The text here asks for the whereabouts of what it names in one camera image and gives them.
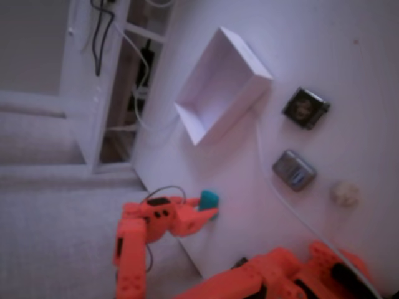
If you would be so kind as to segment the orange gripper black servo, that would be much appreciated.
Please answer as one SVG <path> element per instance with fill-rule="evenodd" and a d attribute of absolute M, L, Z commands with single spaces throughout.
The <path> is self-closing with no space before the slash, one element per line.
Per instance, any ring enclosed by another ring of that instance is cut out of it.
<path fill-rule="evenodd" d="M 198 197 L 158 197 L 143 203 L 143 219 L 146 224 L 146 243 L 154 243 L 167 232 L 175 237 L 186 237 L 197 233 L 214 216 L 218 208 L 198 211 Z"/>

